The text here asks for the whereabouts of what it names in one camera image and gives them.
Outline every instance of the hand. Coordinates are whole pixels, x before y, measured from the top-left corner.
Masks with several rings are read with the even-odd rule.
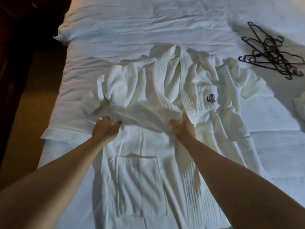
[[[92,139],[108,144],[113,141],[119,133],[122,122],[117,121],[113,125],[108,116],[103,116],[95,123],[92,132]]]
[[[189,136],[196,139],[195,127],[186,115],[183,115],[183,120],[180,124],[178,124],[176,120],[171,120],[170,124],[172,126],[173,133],[180,142]]]

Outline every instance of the person's left arm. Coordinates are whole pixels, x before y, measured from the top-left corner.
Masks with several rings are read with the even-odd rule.
[[[92,138],[0,192],[0,228],[54,228],[71,202],[90,165],[120,130],[104,116]]]

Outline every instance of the bedding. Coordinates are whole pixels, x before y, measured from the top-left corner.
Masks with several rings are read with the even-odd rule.
[[[145,11],[136,14],[129,11],[118,19],[111,13],[103,18],[104,12],[99,10],[101,5],[95,5],[100,0],[88,0],[85,6],[82,5],[84,1],[73,0],[65,22],[59,28],[58,39],[69,47],[49,128],[90,136],[98,116],[111,112],[109,108],[101,108],[87,115],[80,108],[81,100],[113,64],[125,66],[132,61],[159,58],[173,45],[181,45],[181,49],[191,55],[218,54],[226,59],[249,54],[251,48],[240,40],[241,36],[250,33],[245,27],[248,20],[255,19],[255,23],[272,35],[280,32],[286,39],[283,50],[305,57],[305,28],[300,23],[303,0],[199,0],[201,4],[194,1],[194,6],[201,6],[201,12],[193,16],[183,15],[183,11],[192,8],[178,5],[173,11],[164,5],[165,11],[155,8],[152,17],[145,18],[148,16]],[[304,91],[305,78],[286,80],[272,70],[251,69],[267,82],[267,86],[249,100],[241,99],[242,120],[253,138],[261,164],[273,182],[305,205],[305,122],[294,110],[292,101]],[[71,142],[46,140],[39,166],[76,146]],[[102,155],[100,153],[90,167],[57,228],[103,228],[105,225],[102,218]],[[210,228],[219,225],[220,222],[216,222]]]

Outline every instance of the pile of hangers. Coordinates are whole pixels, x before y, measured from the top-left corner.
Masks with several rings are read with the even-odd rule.
[[[276,70],[282,75],[286,75],[286,79],[291,80],[292,75],[303,76],[301,71],[298,71],[294,65],[300,64],[305,65],[305,61],[302,57],[298,55],[293,55],[288,52],[280,51],[279,47],[283,45],[284,38],[282,36],[277,36],[273,38],[267,32],[265,32],[262,28],[255,25],[252,22],[248,22],[249,27],[255,34],[256,38],[248,38],[246,36],[242,37],[242,40],[247,43],[249,46],[253,48],[252,54],[239,56],[238,60],[242,62],[246,62],[249,64],[253,64],[260,67],[265,67],[268,69]],[[262,40],[254,27],[257,28],[264,36],[265,39]],[[257,43],[262,47],[262,49],[258,49],[255,45]],[[302,60],[301,63],[290,63],[284,55],[298,57]]]

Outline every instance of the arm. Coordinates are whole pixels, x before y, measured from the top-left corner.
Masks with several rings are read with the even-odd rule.
[[[197,141],[186,116],[181,124],[171,124],[234,229],[305,228],[305,208],[291,197]]]
[[[109,117],[98,120],[92,138],[0,192],[0,228],[54,228],[90,165],[120,130]]]

